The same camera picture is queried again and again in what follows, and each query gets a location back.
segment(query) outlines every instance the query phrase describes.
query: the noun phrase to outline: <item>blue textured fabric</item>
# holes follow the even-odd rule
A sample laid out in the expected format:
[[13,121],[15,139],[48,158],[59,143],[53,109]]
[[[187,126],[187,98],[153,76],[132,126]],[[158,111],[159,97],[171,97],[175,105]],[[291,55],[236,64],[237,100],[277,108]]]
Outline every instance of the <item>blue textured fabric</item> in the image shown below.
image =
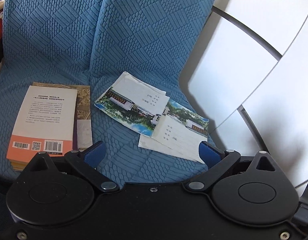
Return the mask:
[[[214,0],[6,0],[0,74],[0,176],[18,110],[33,81],[91,86],[94,101],[128,71],[192,109],[179,73]],[[139,135],[91,109],[94,141],[106,157],[97,170],[116,181],[170,182],[206,165],[137,147]]]

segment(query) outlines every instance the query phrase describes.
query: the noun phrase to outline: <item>stacked books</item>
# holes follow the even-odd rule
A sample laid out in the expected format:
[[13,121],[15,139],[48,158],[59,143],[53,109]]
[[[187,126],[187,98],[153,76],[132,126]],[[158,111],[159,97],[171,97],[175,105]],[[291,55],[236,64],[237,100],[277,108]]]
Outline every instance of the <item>stacked books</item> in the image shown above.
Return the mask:
[[63,156],[91,145],[90,87],[34,82],[20,107],[7,159],[22,171],[39,151]]

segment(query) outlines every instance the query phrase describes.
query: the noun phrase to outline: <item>book back cover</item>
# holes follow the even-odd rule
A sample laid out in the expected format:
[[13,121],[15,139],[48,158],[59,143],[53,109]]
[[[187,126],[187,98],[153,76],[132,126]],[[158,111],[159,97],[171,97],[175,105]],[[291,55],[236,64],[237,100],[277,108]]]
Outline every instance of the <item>book back cover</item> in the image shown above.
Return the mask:
[[28,163],[38,151],[64,155],[73,149],[77,90],[30,86],[20,107],[7,159]]

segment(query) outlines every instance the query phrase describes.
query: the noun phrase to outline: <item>chair backrest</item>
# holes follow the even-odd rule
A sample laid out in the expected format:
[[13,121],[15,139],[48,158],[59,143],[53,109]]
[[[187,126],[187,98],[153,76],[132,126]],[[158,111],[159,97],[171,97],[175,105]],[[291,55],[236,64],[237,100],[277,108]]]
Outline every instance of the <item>chair backrest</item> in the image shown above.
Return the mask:
[[6,0],[6,63],[73,76],[135,70],[178,87],[213,1]]

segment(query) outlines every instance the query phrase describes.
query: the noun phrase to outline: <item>qr code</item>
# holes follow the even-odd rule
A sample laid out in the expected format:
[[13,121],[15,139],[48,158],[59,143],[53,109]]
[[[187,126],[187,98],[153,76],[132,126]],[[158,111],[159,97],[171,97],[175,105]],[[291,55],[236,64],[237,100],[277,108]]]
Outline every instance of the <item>qr code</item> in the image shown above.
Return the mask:
[[41,142],[33,142],[32,151],[40,151]]

